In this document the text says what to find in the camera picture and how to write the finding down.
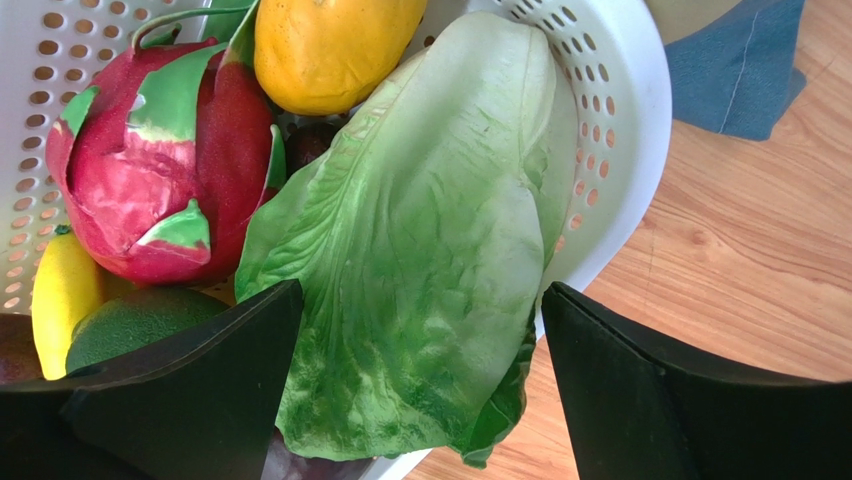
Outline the green leafy lettuce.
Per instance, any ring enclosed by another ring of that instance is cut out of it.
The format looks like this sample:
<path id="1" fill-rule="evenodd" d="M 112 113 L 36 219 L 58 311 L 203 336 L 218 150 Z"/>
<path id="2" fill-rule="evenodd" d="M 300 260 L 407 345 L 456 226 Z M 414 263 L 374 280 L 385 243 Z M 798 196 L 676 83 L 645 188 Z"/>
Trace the green leafy lettuce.
<path id="1" fill-rule="evenodd" d="M 468 13 L 258 210 L 235 291 L 301 284 L 276 419 L 292 452 L 345 461 L 447 446 L 485 466 L 525 410 L 576 136 L 546 35 Z"/>

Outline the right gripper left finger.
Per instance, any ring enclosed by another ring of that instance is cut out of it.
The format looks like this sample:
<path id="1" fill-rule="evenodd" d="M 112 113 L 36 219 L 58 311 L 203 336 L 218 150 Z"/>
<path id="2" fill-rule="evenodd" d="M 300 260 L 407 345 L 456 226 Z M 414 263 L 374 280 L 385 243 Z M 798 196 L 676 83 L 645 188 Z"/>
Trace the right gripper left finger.
<path id="1" fill-rule="evenodd" d="M 56 380 L 1 389 L 5 479 L 257 479 L 302 313 L 295 280 Z"/>

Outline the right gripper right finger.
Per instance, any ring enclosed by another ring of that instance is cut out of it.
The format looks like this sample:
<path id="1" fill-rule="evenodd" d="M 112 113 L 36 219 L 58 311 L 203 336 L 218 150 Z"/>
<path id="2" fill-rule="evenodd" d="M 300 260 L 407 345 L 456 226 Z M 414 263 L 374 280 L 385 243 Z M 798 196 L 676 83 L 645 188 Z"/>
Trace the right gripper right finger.
<path id="1" fill-rule="evenodd" d="M 555 283 L 542 301 L 583 479 L 847 479 L 851 385 L 734 361 Z"/>

